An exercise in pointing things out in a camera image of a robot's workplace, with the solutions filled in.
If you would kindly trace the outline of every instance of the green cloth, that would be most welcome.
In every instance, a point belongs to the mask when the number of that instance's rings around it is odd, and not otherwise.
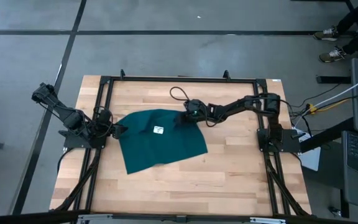
[[[207,153],[197,124],[176,125],[174,118],[178,113],[173,110],[140,111],[118,122],[128,127],[119,138],[128,174]],[[154,132],[160,131],[155,130],[156,126],[163,127],[162,134]]]

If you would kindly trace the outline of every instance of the sneaker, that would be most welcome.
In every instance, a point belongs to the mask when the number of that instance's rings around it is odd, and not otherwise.
[[[346,53],[340,47],[335,47],[334,50],[329,53],[323,53],[319,56],[320,61],[325,63],[337,62],[345,59]]]
[[[338,39],[339,34],[336,30],[336,27],[332,26],[331,28],[323,30],[322,32],[315,32],[313,37],[317,40],[335,41]]]

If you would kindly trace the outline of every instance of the gray floor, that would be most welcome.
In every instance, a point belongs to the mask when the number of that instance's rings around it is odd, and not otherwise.
[[[71,30],[79,5],[80,0],[0,0],[0,29]],[[343,2],[88,0],[80,30],[319,30],[348,12]],[[31,93],[40,82],[54,82],[67,40],[66,35],[0,36],[0,141],[5,142],[0,150],[0,215],[10,211],[43,114],[30,100]],[[287,100],[297,105],[332,87],[318,85],[316,75],[349,74],[350,61],[323,64],[317,59],[318,54],[347,41],[320,42],[302,36],[77,36],[59,98],[74,106],[83,75],[117,75],[121,68],[127,75],[192,77],[221,77],[228,69],[232,77],[282,79]],[[311,102],[347,87],[342,85]],[[323,129],[350,116],[347,103],[309,121],[312,129]],[[24,213],[48,209],[62,154],[59,129],[62,125],[52,118]],[[313,195],[313,213],[333,218],[326,208],[339,206],[339,191],[307,177],[306,186]],[[358,221],[358,207],[351,206],[351,219]]]

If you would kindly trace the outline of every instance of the person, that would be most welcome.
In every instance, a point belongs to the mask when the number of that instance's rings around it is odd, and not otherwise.
[[[343,18],[337,26],[321,32],[316,32],[313,37],[318,40],[335,41],[340,35],[345,33],[353,23],[358,21],[358,7]],[[320,61],[330,63],[345,59],[347,55],[351,55],[358,51],[358,36],[353,38],[347,45],[343,47],[335,46],[334,50],[321,54]]]

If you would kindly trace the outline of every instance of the wooden table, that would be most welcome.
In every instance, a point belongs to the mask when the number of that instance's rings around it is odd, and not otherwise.
[[[92,116],[100,76],[83,77],[76,108]],[[280,80],[267,80],[268,91],[284,99]],[[253,95],[251,84],[114,82],[110,110],[114,122],[142,110],[163,108],[183,111],[183,102],[169,95],[173,86],[182,87],[190,98],[225,105]],[[180,91],[174,95],[182,97]],[[280,122],[291,128],[287,107],[281,106]],[[187,215],[272,215],[264,159],[259,151],[257,116],[251,111],[236,114],[209,128],[198,123],[208,153],[127,175],[117,139],[108,138],[102,151],[96,179],[92,212],[154,213]],[[62,160],[50,208],[59,206],[77,184],[84,150],[76,149]],[[281,153],[285,183],[304,210],[311,212],[300,162]],[[281,196],[275,186],[279,212]],[[80,208],[85,206],[84,187]]]

